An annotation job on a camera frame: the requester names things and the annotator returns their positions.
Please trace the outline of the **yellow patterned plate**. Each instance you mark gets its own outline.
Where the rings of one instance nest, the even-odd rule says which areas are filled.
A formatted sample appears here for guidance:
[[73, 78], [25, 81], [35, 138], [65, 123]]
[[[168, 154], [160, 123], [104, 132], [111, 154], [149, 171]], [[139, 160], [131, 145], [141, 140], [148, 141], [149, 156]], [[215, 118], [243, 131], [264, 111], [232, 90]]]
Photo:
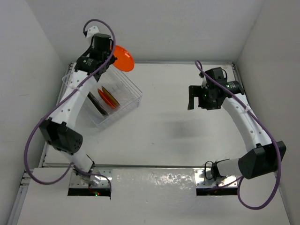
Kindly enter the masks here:
[[114, 98], [114, 96], [103, 86], [102, 91], [116, 107], [120, 106], [119, 102]]

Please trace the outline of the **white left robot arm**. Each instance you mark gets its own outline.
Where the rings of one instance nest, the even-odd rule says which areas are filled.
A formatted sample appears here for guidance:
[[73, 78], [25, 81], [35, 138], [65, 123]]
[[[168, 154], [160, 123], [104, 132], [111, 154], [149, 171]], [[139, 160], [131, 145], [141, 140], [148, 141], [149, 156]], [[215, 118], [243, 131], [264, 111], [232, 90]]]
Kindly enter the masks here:
[[116, 61], [113, 44], [110, 35], [93, 35], [88, 50], [74, 64], [59, 107], [39, 126], [46, 142], [63, 154], [73, 164], [76, 173], [90, 184], [96, 183], [96, 176], [92, 173], [95, 164], [81, 148], [83, 136], [74, 128], [91, 89]]

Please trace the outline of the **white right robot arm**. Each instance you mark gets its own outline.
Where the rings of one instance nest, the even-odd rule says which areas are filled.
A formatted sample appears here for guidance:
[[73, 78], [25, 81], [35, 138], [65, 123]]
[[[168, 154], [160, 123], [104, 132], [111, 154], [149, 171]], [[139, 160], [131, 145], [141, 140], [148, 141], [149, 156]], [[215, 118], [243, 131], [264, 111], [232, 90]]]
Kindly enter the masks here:
[[195, 85], [188, 88], [188, 110], [194, 109], [194, 98], [198, 98], [198, 106], [202, 109], [224, 108], [231, 116], [246, 146], [247, 153], [241, 158], [213, 162], [208, 178], [217, 180], [235, 175], [249, 180], [277, 171], [277, 155], [283, 157], [286, 152], [284, 142], [277, 142], [279, 150], [276, 151], [271, 138], [262, 126], [250, 116], [251, 108], [238, 81], [224, 83], [224, 87], [231, 93], [228, 94], [211, 82], [207, 88]]

